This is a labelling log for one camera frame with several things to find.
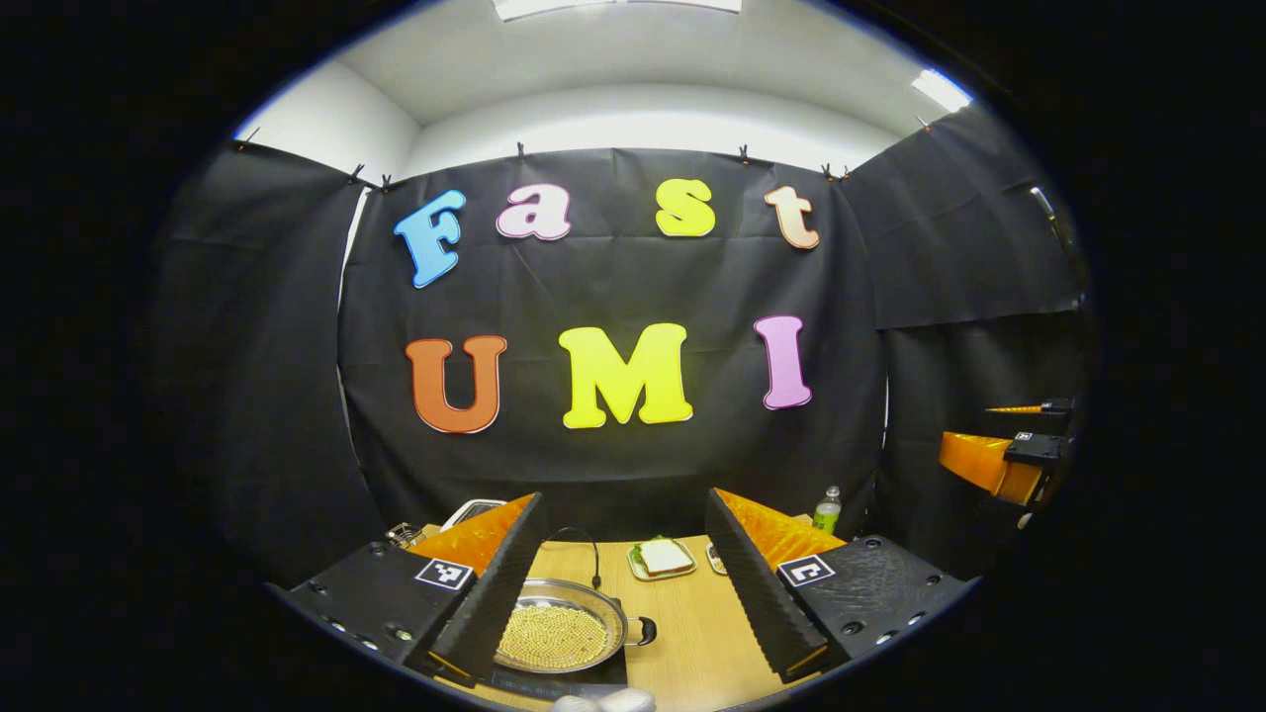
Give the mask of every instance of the white ceiling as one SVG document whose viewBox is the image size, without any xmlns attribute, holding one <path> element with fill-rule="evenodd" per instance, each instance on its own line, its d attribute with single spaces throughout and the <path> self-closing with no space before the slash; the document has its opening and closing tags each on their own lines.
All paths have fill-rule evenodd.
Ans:
<svg viewBox="0 0 1266 712">
<path fill-rule="evenodd" d="M 910 82 L 924 68 L 890 39 L 803 0 L 739 14 L 610 4 L 503 23 L 491 0 L 447 0 L 335 57 L 423 127 L 519 96 L 596 85 L 686 84 L 770 94 L 896 136 L 947 111 Z"/>
</svg>

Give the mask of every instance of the blue letter f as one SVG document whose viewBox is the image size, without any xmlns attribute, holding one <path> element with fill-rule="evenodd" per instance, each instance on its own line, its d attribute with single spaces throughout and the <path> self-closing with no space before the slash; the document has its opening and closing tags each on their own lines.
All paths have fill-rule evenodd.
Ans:
<svg viewBox="0 0 1266 712">
<path fill-rule="evenodd" d="M 457 255 L 444 252 L 439 241 L 453 245 L 462 238 L 457 217 L 449 210 L 457 210 L 465 204 L 465 195 L 449 190 L 396 224 L 395 233 L 404 236 L 409 253 L 413 255 L 413 266 L 418 270 L 413 275 L 413 286 L 417 289 L 436 281 L 436 277 L 457 265 Z M 432 217 L 437 213 L 438 218 L 432 223 Z"/>
</svg>

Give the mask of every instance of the colorful foam letter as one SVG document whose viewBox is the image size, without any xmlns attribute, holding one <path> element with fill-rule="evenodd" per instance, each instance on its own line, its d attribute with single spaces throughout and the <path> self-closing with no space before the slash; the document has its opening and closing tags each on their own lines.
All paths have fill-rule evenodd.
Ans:
<svg viewBox="0 0 1266 712">
<path fill-rule="evenodd" d="M 444 397 L 444 360 L 453 345 L 442 338 L 414 341 L 404 352 L 413 361 L 413 405 L 424 423 L 439 432 L 476 433 L 492 424 L 501 410 L 498 356 L 505 351 L 499 336 L 472 336 L 462 345 L 475 364 L 475 402 L 460 410 Z"/>
<path fill-rule="evenodd" d="M 818 231 L 804 227 L 804 214 L 813 212 L 813 205 L 808 200 L 795 194 L 795 189 L 784 185 L 777 190 L 765 194 L 765 201 L 774 205 L 779 214 L 779 229 L 782 231 L 782 239 L 791 243 L 791 247 L 812 250 L 818 245 Z"/>
<path fill-rule="evenodd" d="M 638 410 L 643 423 L 689 421 L 695 410 L 686 403 L 681 385 L 681 342 L 686 329 L 679 324 L 651 324 L 642 331 L 628 364 L 595 327 L 567 329 L 558 343 L 571 352 L 571 410 L 562 417 L 568 428 L 598 428 L 606 413 L 598 408 L 598 391 L 620 424 L 633 416 L 637 398 L 646 386 L 646 404 Z"/>
<path fill-rule="evenodd" d="M 423 205 L 418 212 L 396 223 L 395 233 L 404 236 L 409 253 L 413 255 L 413 286 L 422 289 L 436 281 L 436 277 L 457 266 L 457 255 L 444 252 L 439 246 L 443 239 L 448 245 L 462 238 L 462 228 L 451 210 L 466 204 L 466 196 L 457 190 L 449 190 Z"/>
<path fill-rule="evenodd" d="M 533 195 L 536 203 L 528 203 Z M 511 203 L 496 218 L 496 232 L 505 237 L 528 237 L 534 234 L 541 239 L 558 239 L 571 231 L 567 222 L 567 205 L 571 195 L 567 189 L 539 182 L 514 189 L 506 199 Z"/>
<path fill-rule="evenodd" d="M 703 237 L 717 227 L 717 213 L 705 203 L 711 189 L 701 180 L 668 179 L 656 189 L 655 200 L 663 208 L 655 223 L 668 237 Z"/>
<path fill-rule="evenodd" d="M 770 391 L 765 394 L 765 407 L 770 410 L 804 405 L 813 391 L 800 376 L 800 347 L 796 334 L 804 323 L 795 317 L 765 317 L 752 328 L 765 340 L 770 356 Z"/>
</svg>

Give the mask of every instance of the yellow letter m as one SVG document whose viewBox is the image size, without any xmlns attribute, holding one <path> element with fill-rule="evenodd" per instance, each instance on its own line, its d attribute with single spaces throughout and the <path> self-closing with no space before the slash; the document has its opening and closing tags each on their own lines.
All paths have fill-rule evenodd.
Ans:
<svg viewBox="0 0 1266 712">
<path fill-rule="evenodd" d="M 689 421 L 694 408 L 681 385 L 681 342 L 686 329 L 679 324 L 651 324 L 642 331 L 628 364 L 620 359 L 606 332 L 595 327 L 567 329 L 558 343 L 571 352 L 571 410 L 562 417 L 568 428 L 598 428 L 606 413 L 598 408 L 598 391 L 620 424 L 633 417 L 633 407 L 646 388 L 646 404 L 638 410 L 643 423 Z"/>
</svg>

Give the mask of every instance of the plate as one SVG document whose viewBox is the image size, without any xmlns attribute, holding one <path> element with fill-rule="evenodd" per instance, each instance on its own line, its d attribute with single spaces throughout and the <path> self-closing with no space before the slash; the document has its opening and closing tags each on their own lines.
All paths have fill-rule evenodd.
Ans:
<svg viewBox="0 0 1266 712">
<path fill-rule="evenodd" d="M 708 549 L 704 551 L 708 555 L 708 563 L 713 566 L 713 571 L 717 571 L 723 576 L 728 576 L 729 574 L 725 573 L 725 563 L 720 560 L 720 556 L 715 556 L 717 549 L 709 544 Z"/>
<path fill-rule="evenodd" d="M 681 551 L 684 551 L 686 554 L 686 557 L 690 559 L 690 568 L 689 569 L 686 569 L 685 571 L 672 571 L 670 574 L 660 574 L 658 576 L 652 576 L 651 574 L 647 573 L 646 566 L 643 566 L 642 564 L 638 564 L 637 559 L 633 557 L 633 547 L 630 546 L 629 547 L 629 552 L 628 552 L 628 560 L 629 560 L 629 568 L 633 569 L 633 575 L 637 576 L 638 579 L 643 580 L 643 582 L 657 582 L 660 579 L 671 579 L 674 576 L 684 576 L 684 575 L 686 575 L 686 574 L 689 574 L 689 573 L 691 573 L 691 571 L 694 571 L 695 569 L 699 568 L 699 563 L 695 561 L 694 555 L 690 554 L 690 550 L 686 549 L 686 546 L 684 544 L 681 544 L 677 540 L 672 540 L 672 544 L 676 544 L 677 549 L 681 549 Z"/>
</svg>

